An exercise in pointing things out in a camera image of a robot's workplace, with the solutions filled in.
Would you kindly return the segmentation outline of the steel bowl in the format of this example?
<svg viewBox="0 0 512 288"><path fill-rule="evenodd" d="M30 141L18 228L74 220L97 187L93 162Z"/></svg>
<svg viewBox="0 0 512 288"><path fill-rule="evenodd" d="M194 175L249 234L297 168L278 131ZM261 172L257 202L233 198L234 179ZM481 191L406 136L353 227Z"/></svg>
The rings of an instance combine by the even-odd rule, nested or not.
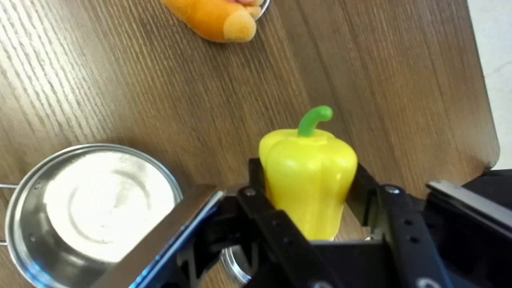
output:
<svg viewBox="0 0 512 288"><path fill-rule="evenodd" d="M262 3L261 3L261 5L260 5L261 12L260 12L260 14L256 17L256 20L260 19L260 18L264 15L264 13L265 13L265 11L267 10L267 7L269 6L270 2L271 2L271 0L262 0Z"/></svg>

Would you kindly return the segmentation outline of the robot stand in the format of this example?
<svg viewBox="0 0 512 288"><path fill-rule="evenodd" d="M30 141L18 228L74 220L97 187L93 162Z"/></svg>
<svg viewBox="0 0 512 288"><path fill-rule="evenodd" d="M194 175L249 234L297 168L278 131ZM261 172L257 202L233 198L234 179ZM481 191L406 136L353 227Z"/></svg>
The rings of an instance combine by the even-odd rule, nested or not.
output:
<svg viewBox="0 0 512 288"><path fill-rule="evenodd" d="M428 198L410 196L445 267L475 288L512 288L512 208L446 181L427 184ZM224 196L202 186L179 203L90 288L182 288L178 264L194 228ZM308 241L343 288L401 288L391 250L380 240Z"/></svg>

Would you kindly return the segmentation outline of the orange plush toy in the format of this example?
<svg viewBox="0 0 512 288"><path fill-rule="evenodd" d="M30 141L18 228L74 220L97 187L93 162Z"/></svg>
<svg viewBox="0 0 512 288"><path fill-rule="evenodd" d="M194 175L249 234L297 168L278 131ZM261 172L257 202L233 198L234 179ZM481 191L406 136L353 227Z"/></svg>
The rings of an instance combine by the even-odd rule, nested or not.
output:
<svg viewBox="0 0 512 288"><path fill-rule="evenodd" d="M263 0L161 0L181 22L203 39L248 42L257 31Z"/></svg>

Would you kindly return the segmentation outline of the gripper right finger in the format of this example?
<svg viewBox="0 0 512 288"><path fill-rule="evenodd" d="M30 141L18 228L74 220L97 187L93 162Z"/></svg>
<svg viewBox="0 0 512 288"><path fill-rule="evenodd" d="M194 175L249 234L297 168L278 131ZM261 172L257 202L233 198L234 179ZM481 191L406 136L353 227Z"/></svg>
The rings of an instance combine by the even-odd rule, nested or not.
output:
<svg viewBox="0 0 512 288"><path fill-rule="evenodd" d="M358 164L347 206L390 249L401 288L475 288L445 267L421 213L401 187L378 183Z"/></svg>

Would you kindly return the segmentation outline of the steel pot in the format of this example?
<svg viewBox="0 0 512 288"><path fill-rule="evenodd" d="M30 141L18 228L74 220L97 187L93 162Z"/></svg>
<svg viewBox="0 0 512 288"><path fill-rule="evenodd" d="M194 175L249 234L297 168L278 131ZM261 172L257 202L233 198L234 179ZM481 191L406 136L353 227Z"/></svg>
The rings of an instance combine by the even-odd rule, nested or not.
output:
<svg viewBox="0 0 512 288"><path fill-rule="evenodd" d="M115 144L62 150L10 188L4 244L36 288L89 288L183 199L161 163Z"/></svg>

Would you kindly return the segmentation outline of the small round steel lid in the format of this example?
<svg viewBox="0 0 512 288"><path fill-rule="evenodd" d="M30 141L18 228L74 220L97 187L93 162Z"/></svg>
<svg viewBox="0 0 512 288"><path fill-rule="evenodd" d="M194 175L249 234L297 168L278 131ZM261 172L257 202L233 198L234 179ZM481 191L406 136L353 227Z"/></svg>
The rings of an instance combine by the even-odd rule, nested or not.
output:
<svg viewBox="0 0 512 288"><path fill-rule="evenodd" d="M251 280L251 268L241 245L225 248L220 254L220 261L238 287L245 286Z"/></svg>

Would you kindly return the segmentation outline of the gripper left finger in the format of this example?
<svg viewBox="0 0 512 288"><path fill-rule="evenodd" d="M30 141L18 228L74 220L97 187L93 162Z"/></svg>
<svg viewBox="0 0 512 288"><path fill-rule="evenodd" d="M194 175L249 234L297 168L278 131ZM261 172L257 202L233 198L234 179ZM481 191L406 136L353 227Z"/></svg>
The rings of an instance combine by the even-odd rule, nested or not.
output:
<svg viewBox="0 0 512 288"><path fill-rule="evenodd" d="M199 221L180 253L182 288L197 288L223 249L240 245L251 279L245 288L343 288L313 245L264 194L260 159L248 162L249 184L224 196Z"/></svg>

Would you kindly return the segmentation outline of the yellow toy pepper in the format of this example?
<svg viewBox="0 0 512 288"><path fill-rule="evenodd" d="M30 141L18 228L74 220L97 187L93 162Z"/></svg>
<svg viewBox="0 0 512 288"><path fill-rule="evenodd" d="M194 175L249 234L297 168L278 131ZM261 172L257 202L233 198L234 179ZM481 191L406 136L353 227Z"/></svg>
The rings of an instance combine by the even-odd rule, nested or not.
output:
<svg viewBox="0 0 512 288"><path fill-rule="evenodd" d="M329 106L317 106L296 129L274 130L258 144L268 199L308 240L335 238L357 170L354 149L318 129L332 117Z"/></svg>

